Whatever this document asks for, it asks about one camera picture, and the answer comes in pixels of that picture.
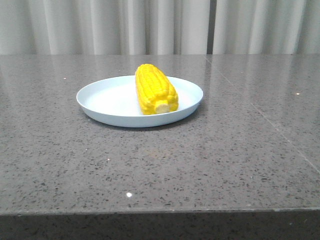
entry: curtain fold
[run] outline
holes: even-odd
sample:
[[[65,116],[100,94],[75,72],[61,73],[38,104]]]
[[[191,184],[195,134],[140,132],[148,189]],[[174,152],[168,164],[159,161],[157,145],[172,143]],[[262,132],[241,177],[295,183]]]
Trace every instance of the curtain fold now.
[[[0,0],[5,55],[304,53],[320,0]]]

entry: corn on the cob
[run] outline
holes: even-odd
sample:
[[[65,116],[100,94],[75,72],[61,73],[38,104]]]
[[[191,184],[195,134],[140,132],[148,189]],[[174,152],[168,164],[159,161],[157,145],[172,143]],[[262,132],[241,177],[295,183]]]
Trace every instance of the corn on the cob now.
[[[135,72],[139,105],[144,115],[163,114],[178,109],[178,94],[166,75],[152,64],[142,64]]]

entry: granite countertop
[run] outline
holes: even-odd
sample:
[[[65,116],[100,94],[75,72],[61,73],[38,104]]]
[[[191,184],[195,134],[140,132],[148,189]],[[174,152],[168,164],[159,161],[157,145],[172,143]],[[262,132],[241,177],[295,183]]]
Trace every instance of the granite countertop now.
[[[143,63],[199,85],[189,117],[125,128],[76,101]],[[320,55],[0,56],[0,215],[320,210]]]

